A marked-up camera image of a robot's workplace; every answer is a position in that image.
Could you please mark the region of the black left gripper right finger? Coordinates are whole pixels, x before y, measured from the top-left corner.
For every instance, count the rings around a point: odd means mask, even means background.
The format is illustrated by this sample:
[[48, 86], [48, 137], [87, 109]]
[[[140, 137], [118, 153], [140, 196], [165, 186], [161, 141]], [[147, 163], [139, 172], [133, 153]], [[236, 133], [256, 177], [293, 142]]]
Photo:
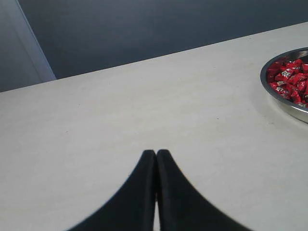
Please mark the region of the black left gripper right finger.
[[169, 150], [157, 152], [162, 231], [248, 231], [206, 200], [186, 179]]

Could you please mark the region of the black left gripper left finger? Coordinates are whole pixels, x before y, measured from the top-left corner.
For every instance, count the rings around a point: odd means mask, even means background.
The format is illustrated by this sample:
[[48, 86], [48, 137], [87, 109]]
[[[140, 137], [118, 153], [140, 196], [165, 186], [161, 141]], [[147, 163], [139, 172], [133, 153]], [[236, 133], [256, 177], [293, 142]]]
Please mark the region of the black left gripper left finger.
[[120, 189], [72, 231], [151, 231], [157, 190], [157, 159], [145, 150]]

